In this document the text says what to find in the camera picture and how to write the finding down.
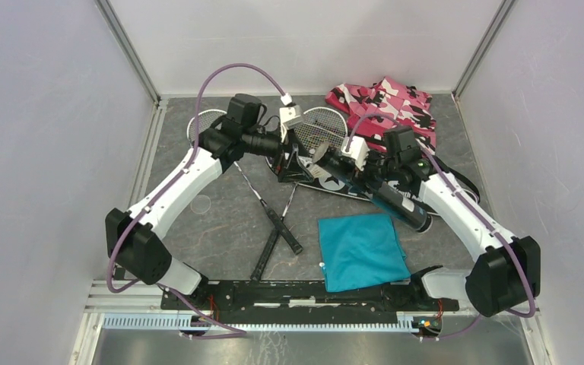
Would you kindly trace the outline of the black shuttlecock tube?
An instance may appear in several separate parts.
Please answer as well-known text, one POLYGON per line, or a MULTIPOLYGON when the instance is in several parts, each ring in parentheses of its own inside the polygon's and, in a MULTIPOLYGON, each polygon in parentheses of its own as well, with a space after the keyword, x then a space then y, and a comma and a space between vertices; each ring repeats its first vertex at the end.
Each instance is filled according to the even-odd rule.
POLYGON ((422 207, 396 192, 387 182, 359 170, 352 158, 343 155, 327 141, 317 147, 313 163, 416 232, 423 233, 430 228, 432 218, 422 207))

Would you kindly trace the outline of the shuttlecock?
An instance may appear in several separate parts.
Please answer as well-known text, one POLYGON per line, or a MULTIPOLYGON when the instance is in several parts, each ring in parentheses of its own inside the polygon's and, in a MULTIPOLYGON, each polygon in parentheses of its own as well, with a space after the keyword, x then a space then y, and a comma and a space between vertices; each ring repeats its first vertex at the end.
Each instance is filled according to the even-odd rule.
POLYGON ((315 179, 322 179, 322 178, 327 178, 328 176, 330 176, 330 174, 326 170, 324 170, 323 168, 321 168, 317 164, 309 165, 308 171, 310 171, 310 173, 312 174, 312 176, 315 179))

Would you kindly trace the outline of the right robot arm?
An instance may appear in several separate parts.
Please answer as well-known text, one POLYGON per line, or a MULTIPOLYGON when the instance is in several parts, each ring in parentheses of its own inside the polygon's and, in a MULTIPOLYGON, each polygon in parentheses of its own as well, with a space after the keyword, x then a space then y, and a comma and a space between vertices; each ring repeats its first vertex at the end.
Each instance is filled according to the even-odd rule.
POLYGON ((428 213, 406 208, 406 197, 389 185, 398 182, 442 218, 473 261, 467 271, 441 267, 420 274, 420 283, 408 291, 411 305, 428 310, 439 298, 447 298, 468 301, 485 317, 501 312, 533 317, 541 277, 536 240, 518 237, 468 197, 452 168, 428 151, 411 128, 387 130, 381 142, 383 150, 374 151, 367 140, 352 135, 342 149, 354 157, 356 176, 370 201, 423 230, 428 213))

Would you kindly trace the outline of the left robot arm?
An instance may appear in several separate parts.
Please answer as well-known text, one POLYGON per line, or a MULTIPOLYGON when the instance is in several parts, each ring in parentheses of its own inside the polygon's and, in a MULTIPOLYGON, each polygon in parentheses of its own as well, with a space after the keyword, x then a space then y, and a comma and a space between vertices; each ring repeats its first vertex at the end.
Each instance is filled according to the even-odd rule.
POLYGON ((279 126, 271 132, 260 125, 266 105, 248 94, 232 97, 224 111, 196 113, 186 130, 191 147, 183 160, 140 201, 105 217, 109 268, 118 265, 145 284, 165 285, 189 309, 201 309, 208 302, 207 278, 175 259, 163 238, 193 199, 246 154, 272 159, 281 176, 312 176, 300 162, 303 146, 294 133, 304 113, 290 96, 282 100, 279 126))

